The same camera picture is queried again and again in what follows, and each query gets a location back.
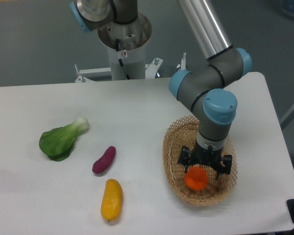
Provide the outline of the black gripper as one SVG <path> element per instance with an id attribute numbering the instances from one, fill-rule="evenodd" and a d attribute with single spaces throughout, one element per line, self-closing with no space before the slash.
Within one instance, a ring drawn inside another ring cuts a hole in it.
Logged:
<path id="1" fill-rule="evenodd" d="M 229 175 L 232 168 L 232 155 L 221 156 L 222 150 L 223 147 L 212 150 L 212 146 L 205 149 L 196 143 L 192 151 L 189 147 L 183 145 L 177 163 L 184 166 L 184 173 L 188 172 L 190 166 L 196 164 L 209 166 L 215 170 L 215 180 L 218 180 L 221 174 Z"/>

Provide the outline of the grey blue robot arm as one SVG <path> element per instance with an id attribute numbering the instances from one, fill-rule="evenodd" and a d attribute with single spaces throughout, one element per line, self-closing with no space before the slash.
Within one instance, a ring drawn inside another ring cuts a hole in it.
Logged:
<path id="1" fill-rule="evenodd" d="M 210 1 L 181 0 L 179 5 L 208 64 L 198 74 L 180 69 L 169 82 L 171 94 L 199 119 L 194 149 L 183 147 L 178 163 L 185 169 L 200 164 L 218 175 L 229 174 L 232 156 L 222 155 L 222 150 L 238 103 L 225 87 L 251 71 L 252 59 L 244 49 L 233 47 Z M 152 28 L 138 12 L 137 1 L 75 0 L 70 9 L 83 31 L 98 32 L 113 80 L 147 78 L 144 46 Z"/>

